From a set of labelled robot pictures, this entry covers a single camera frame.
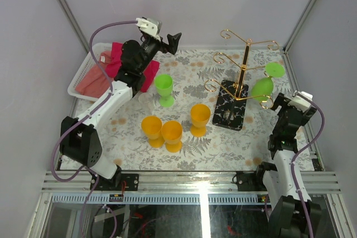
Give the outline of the green plastic wine glass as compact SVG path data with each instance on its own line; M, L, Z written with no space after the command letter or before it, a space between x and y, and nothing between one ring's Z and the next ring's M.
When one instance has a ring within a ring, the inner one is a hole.
M281 78L285 74L284 67L276 62L270 62L264 67L265 77L259 79L253 86L251 96L260 103L267 103L273 93L273 78Z

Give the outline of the gold wine glass rack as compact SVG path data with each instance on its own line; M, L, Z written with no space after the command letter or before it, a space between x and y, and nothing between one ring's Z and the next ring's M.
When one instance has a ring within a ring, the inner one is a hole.
M266 44L267 49L271 51L279 50L279 44L274 40L254 42L252 39L243 39L233 31L229 29L222 30L220 32L221 37L229 39L234 35L245 43L244 55L242 62L239 64L223 52L217 52L213 59L217 64L223 64L225 60L232 62L237 68L237 78L234 81L223 80L218 82L216 79L208 79L204 83L204 87L209 92L218 92L218 98L213 114L212 123L216 126L240 131L243 129L244 116L247 101L253 99L249 86L245 83L245 78L248 71L262 69L266 65L260 65L256 67L248 66L249 53L253 45ZM269 97L267 103L260 103L259 105L263 109L269 109L273 105L272 94Z

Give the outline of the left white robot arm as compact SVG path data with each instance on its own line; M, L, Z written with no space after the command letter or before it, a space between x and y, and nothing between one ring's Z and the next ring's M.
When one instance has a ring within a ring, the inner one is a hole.
M109 161L102 152L98 129L142 88L144 71L158 52L177 52L182 34L167 35L167 43L144 34L141 43L129 40L119 54L121 66L111 87L77 118L66 117L61 123L60 153L80 163L103 178L109 190L122 184L120 167Z

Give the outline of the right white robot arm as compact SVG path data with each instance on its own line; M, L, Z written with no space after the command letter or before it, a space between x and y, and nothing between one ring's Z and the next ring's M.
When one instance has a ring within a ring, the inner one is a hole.
M296 134L318 111L312 95L297 91L292 98L278 94L272 110L279 109L278 120L269 136L272 163L261 163L254 176L255 186L267 190L266 202L270 237L315 237L320 223L321 206L307 193L298 166Z

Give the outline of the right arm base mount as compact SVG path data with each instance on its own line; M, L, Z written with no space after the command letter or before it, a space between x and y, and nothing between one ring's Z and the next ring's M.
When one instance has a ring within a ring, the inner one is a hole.
M266 191L263 184L263 176L266 171L277 171L276 165L273 163L262 162L253 171L236 171L232 182L237 185L240 192L262 192Z

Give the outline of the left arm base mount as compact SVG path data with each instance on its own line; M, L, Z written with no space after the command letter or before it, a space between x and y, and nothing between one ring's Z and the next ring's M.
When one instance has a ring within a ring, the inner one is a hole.
M106 179L100 176L96 187L94 187L96 178L92 175L90 189L95 189L96 191L137 191L139 185L139 174L123 173L121 167L118 165L116 165L116 168L117 170L114 173L113 178Z

